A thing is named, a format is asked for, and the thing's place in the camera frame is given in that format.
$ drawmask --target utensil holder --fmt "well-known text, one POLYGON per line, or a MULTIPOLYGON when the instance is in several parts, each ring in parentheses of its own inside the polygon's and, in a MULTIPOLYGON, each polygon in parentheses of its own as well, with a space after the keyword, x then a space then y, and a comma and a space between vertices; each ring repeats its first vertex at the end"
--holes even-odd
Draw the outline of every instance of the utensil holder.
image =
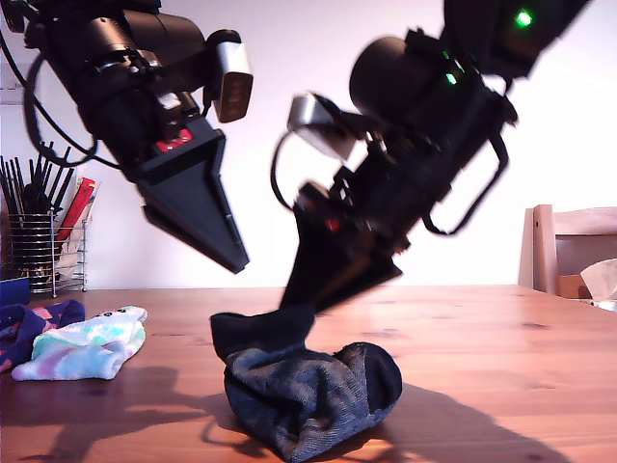
POLYGON ((54 298, 61 289, 86 290, 87 223, 67 229, 57 227, 57 219, 53 212, 10 215, 7 265, 14 278, 29 278, 33 294, 51 293, 54 298), (61 230, 69 235, 59 242, 56 237, 61 230))

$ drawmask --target chopsticks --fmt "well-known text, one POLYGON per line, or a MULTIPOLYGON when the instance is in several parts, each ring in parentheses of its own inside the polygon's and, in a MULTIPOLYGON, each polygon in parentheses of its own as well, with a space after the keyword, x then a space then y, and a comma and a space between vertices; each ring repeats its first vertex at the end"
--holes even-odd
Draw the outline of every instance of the chopsticks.
MULTIPOLYGON (((65 159, 70 154, 70 147, 65 152, 65 159)), ((62 210, 61 204, 65 198, 70 181, 75 173, 74 169, 69 169, 62 181, 62 186, 58 193, 58 185, 61 184, 64 168, 59 168, 54 177, 51 187, 49 182, 53 174, 54 165, 39 154, 36 162, 34 159, 28 160, 30 182, 25 184, 19 159, 14 158, 5 161, 0 156, 0 188, 7 202, 11 215, 42 215, 62 210)))

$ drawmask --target cable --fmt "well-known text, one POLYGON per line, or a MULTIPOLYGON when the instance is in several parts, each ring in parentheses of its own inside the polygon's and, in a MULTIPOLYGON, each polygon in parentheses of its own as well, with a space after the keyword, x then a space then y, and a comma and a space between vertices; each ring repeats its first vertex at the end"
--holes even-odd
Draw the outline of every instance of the cable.
POLYGON ((282 145, 285 143, 287 138, 293 135, 295 132, 287 132, 285 133, 281 139, 279 140, 279 144, 277 145, 277 149, 274 151, 274 155, 272 156, 272 165, 270 167, 270 185, 272 185, 272 191, 274 192, 274 196, 277 197, 279 203, 283 207, 289 210, 293 210, 293 207, 289 205, 289 203, 282 196, 281 189, 279 188, 279 183, 277 182, 277 164, 279 162, 279 156, 281 154, 282 145))
POLYGON ((302 129, 315 129, 315 128, 333 128, 333 125, 331 123, 307 123, 305 125, 300 125, 299 127, 296 127, 294 130, 289 130, 287 131, 279 140, 279 143, 277 144, 277 148, 274 151, 274 155, 272 156, 272 164, 270 166, 270 185, 272 186, 272 191, 274 192, 274 196, 276 196, 277 200, 279 200, 279 203, 281 203, 281 205, 288 210, 293 211, 293 207, 291 205, 289 205, 289 203, 285 200, 285 198, 282 196, 281 193, 281 189, 279 188, 279 183, 277 182, 277 165, 279 163, 279 157, 281 155, 281 150, 282 150, 282 146, 284 145, 285 141, 291 136, 294 135, 295 133, 297 133, 298 131, 302 130, 302 129))
MULTIPOLYGON (((19 81, 19 83, 21 84, 21 86, 25 89, 27 88, 27 82, 26 79, 24 79, 23 75, 21 74, 19 68, 17 67, 17 64, 15 63, 14 59, 13 59, 13 55, 11 54, 11 51, 9 50, 9 47, 4 39, 4 35, 2 34, 2 32, 0 31, 0 48, 2 49, 2 52, 4 53, 5 57, 7 58, 7 62, 9 63, 9 67, 11 68, 11 71, 13 72, 13 74, 15 75, 15 77, 17 78, 17 80, 19 81)), ((42 104, 40 103, 39 99, 35 96, 34 94, 34 88, 31 89, 30 91, 25 91, 24 92, 24 111, 25 111, 25 100, 26 97, 28 96, 28 94, 30 94, 31 96, 31 105, 36 106, 36 108, 40 111, 40 113, 43 115, 43 117, 45 118, 45 120, 52 126, 52 128, 62 137, 64 138, 69 144, 71 144, 73 147, 75 147, 77 150, 79 150, 80 152, 85 154, 85 157, 82 158, 80 161, 76 161, 76 163, 73 163, 74 165, 81 165, 84 164, 90 160, 96 160, 102 164, 105 164, 106 166, 109 166, 111 168, 114 169, 119 169, 120 166, 118 166, 117 164, 114 164, 106 159, 103 159, 99 156, 96 156, 95 153, 98 149, 98 140, 93 137, 93 145, 89 148, 89 149, 85 149, 83 148, 81 145, 79 145, 77 142, 75 142, 70 136, 68 136, 57 124, 56 122, 53 120, 53 118, 49 115, 49 113, 47 113, 47 111, 45 110, 45 108, 42 106, 42 104)), ((36 115, 34 117, 34 124, 37 126, 38 129, 38 122, 36 121, 36 115)), ((49 159, 49 161, 53 162, 54 164, 63 166, 63 167, 69 167, 67 161, 63 160, 62 158, 58 157, 55 153, 54 150, 40 150, 39 148, 40 145, 35 145, 35 147, 37 148, 37 150, 39 150, 40 154, 42 156, 44 156, 46 159, 49 159)))

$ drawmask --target table surface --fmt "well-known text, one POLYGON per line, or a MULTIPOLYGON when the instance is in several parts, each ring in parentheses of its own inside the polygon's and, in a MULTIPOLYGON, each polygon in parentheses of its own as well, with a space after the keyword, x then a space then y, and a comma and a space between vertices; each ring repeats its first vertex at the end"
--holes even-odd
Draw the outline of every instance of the table surface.
MULTIPOLYGON (((144 307, 148 338, 112 381, 0 376, 2 462, 280 461, 242 432, 208 318, 277 306, 278 289, 76 293, 88 316, 144 307)), ((317 320, 308 348, 382 345, 403 395, 313 461, 617 461, 617 313, 518 286, 383 287, 317 320)))

